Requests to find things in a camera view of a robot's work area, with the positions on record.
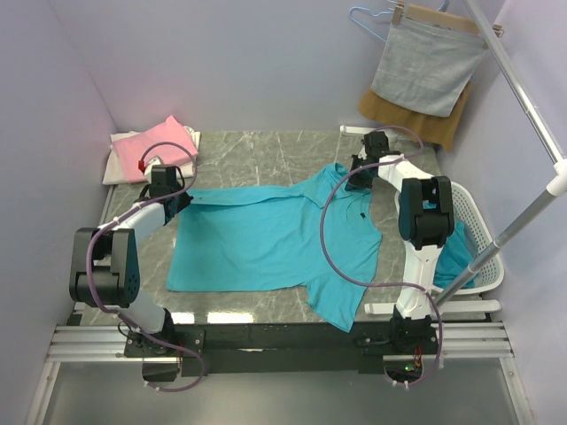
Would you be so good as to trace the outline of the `teal t shirt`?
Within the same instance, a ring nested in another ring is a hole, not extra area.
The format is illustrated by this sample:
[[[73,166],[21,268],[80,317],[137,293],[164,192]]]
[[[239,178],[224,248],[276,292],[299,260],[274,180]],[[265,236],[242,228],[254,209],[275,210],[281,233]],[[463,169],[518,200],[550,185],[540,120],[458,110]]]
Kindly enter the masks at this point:
[[[347,190],[347,170],[325,166],[292,186],[192,189],[178,215],[166,288],[247,292],[303,286],[322,319],[351,330],[377,272],[382,235],[369,190]]]

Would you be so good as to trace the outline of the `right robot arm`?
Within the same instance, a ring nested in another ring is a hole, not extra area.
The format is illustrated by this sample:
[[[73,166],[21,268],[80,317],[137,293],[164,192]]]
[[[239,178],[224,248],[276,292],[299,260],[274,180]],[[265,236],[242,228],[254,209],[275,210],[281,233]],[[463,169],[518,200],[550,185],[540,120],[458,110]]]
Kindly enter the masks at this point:
[[[380,178],[396,189],[394,200],[398,230],[405,247],[403,282],[394,312],[403,319],[422,320],[431,315],[435,268],[442,248],[454,232],[452,184],[446,176],[426,173],[390,149],[384,131],[362,138],[359,154],[352,156],[346,188],[370,189]]]

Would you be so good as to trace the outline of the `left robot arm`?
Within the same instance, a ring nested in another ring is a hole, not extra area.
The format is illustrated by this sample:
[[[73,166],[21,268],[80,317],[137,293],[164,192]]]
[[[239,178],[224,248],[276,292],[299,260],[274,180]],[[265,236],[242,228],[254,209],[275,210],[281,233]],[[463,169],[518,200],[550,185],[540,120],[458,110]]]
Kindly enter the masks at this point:
[[[71,299],[117,315],[133,332],[146,336],[145,344],[159,356],[175,349],[177,334],[171,313],[141,290],[137,245],[166,226],[191,200],[180,167],[152,166],[150,182],[125,213],[74,234]]]

